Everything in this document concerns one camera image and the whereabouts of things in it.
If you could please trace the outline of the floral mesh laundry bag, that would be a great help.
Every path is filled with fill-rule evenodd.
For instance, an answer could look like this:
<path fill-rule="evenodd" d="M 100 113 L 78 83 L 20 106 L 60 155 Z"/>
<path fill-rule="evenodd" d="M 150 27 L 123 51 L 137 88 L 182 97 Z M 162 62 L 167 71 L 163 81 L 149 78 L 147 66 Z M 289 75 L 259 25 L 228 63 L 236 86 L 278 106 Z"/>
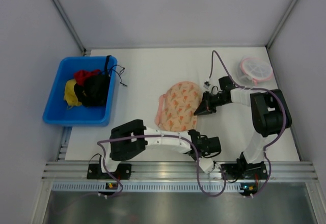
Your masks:
<path fill-rule="evenodd" d="M 158 100 L 156 126 L 164 131 L 183 132 L 196 129 L 195 110 L 201 102 L 199 86 L 190 81 L 178 82 Z"/>

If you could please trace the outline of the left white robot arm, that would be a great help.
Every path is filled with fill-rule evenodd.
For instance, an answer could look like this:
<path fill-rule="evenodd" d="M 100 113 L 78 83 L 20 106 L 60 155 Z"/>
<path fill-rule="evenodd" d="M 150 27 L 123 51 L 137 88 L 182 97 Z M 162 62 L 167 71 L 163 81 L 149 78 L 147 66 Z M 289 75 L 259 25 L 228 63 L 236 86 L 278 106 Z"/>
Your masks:
<path fill-rule="evenodd" d="M 144 151 L 159 149 L 190 156 L 208 174 L 214 170 L 213 158 L 222 151 L 218 137 L 208 138 L 194 129 L 183 132 L 152 129 L 140 119 L 113 128 L 110 138 L 97 144 L 103 150 L 100 158 L 103 173 L 115 172 L 121 162 L 132 160 Z"/>

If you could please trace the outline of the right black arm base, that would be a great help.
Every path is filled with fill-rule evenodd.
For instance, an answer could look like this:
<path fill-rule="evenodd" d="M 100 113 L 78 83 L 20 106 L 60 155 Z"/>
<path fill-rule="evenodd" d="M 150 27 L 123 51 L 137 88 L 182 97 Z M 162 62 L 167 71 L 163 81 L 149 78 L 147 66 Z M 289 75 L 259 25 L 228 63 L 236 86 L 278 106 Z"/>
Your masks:
<path fill-rule="evenodd" d="M 267 169 L 264 162 L 248 164 L 243 162 L 224 163 L 221 165 L 228 181 L 235 180 L 266 180 Z"/>

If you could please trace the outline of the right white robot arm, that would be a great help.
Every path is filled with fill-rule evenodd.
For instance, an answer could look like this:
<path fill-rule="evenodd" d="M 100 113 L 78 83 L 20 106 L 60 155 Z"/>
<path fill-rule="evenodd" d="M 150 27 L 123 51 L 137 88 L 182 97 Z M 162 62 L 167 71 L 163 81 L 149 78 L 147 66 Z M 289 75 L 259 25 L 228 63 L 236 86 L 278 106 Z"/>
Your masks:
<path fill-rule="evenodd" d="M 218 106 L 238 103 L 251 108 L 254 134 L 247 148 L 236 160 L 241 172 L 263 166 L 266 149 L 273 145 L 291 127 L 292 118 L 280 89 L 247 88 L 228 76 L 219 79 L 221 91 L 204 92 L 195 116 L 216 112 Z"/>

